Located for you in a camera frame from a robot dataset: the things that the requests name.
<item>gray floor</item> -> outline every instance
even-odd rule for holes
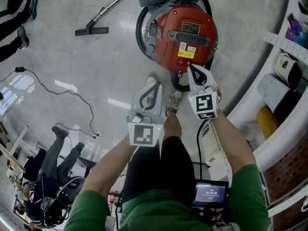
[[[0,9],[6,0],[0,0]],[[85,27],[103,5],[111,0],[39,0],[37,19],[25,26],[30,46],[0,63],[0,77],[15,67],[34,71],[53,91],[72,89],[93,107],[93,127],[102,136],[93,140],[80,132],[70,132],[73,146],[86,141],[85,153],[103,153],[115,146],[128,132],[127,105],[150,72],[160,77],[164,101],[171,92],[169,72],[147,59],[135,41],[135,25],[141,11],[138,0],[125,0],[107,14],[98,26],[109,26],[110,33],[75,38],[74,31]],[[209,0],[219,33],[212,73],[221,88],[221,108],[232,107],[245,89],[266,54],[263,36],[275,31],[286,0]],[[0,22],[9,19],[0,18]],[[16,37],[7,37],[1,45]],[[57,122],[90,132],[91,114],[76,96],[47,93],[31,73],[13,74],[0,84],[7,98],[0,112],[8,111],[14,122],[27,124],[26,139],[50,146],[51,128]],[[179,111],[183,142],[192,160],[198,161],[196,132],[201,124],[184,99]],[[67,152],[70,142],[65,143]]]

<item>black and white square marker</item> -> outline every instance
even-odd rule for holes
[[[203,95],[196,97],[197,112],[213,110],[212,95]]]
[[[134,144],[153,144],[153,127],[135,125]]]
[[[214,112],[209,112],[209,113],[204,113],[204,114],[197,114],[200,119],[212,119],[215,118],[215,113]]]

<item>screen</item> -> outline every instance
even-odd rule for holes
[[[206,183],[197,183],[194,204],[222,203],[224,201],[226,187]]]

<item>vacuum hose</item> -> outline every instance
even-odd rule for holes
[[[208,13],[210,16],[212,16],[211,6],[210,6],[210,3],[208,2],[208,0],[202,0],[202,2],[205,6],[206,13]],[[143,21],[145,19],[145,16],[147,15],[147,13],[148,13],[148,7],[144,7],[143,10],[141,11],[139,17],[138,17],[138,20],[137,20],[137,23],[136,23],[136,40],[137,40],[137,44],[138,44],[140,50],[142,51],[142,53],[144,55],[146,55],[149,59],[153,60],[150,56],[148,56],[146,54],[146,47],[145,47],[145,44],[144,44],[143,39],[142,39],[142,24],[143,24]],[[204,64],[204,67],[207,70],[210,70],[212,63],[213,63],[213,57],[206,64]],[[171,83],[172,83],[174,89],[176,89],[178,91],[181,91],[181,92],[190,91],[189,85],[182,86],[180,84],[180,77],[179,77],[178,73],[171,72]]]

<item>vent grille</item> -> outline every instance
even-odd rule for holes
[[[198,45],[206,45],[207,44],[207,39],[202,38],[199,36],[192,36],[192,35],[187,35],[183,33],[178,33],[177,34],[177,40],[186,42],[186,43],[191,43],[191,44],[198,44]]]

